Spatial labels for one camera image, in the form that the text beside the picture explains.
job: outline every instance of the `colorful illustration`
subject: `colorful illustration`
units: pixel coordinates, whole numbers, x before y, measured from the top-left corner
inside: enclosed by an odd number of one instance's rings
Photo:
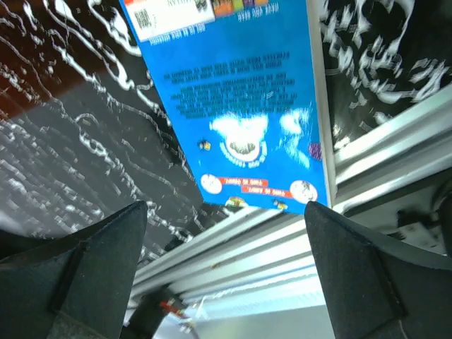
[[[198,142],[198,147],[200,150],[210,150],[211,146],[212,145],[206,139],[203,139],[200,142]]]
[[[231,196],[227,201],[225,206],[234,206],[234,207],[247,207],[248,204],[244,199],[238,196]]]
[[[289,206],[287,206],[285,203],[279,200],[273,200],[273,205],[278,208],[278,210],[287,210]]]
[[[306,2],[178,2],[158,29],[188,11],[191,24],[138,44],[204,201],[327,204]]]

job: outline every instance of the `white barcode label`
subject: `white barcode label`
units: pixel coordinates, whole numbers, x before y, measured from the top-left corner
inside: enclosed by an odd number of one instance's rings
[[[125,0],[140,41],[215,20],[210,1]]]
[[[135,15],[136,22],[138,23],[140,29],[152,26],[147,9],[141,9],[133,14]]]

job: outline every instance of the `barcode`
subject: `barcode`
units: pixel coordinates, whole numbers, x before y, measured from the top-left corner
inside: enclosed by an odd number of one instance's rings
[[[140,26],[140,29],[149,28],[150,26],[152,26],[147,10],[142,9],[135,12],[134,14],[136,21],[138,22],[138,26]]]

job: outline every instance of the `blue book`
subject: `blue book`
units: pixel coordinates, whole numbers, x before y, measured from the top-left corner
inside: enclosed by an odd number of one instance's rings
[[[311,0],[120,1],[207,203],[299,214],[331,204]]]

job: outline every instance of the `marble surface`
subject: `marble surface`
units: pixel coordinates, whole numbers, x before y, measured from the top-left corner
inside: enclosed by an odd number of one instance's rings
[[[318,0],[334,148],[452,81],[450,0]]]
[[[0,1],[0,227],[60,237],[135,200],[143,263],[229,213],[202,204],[118,0]]]

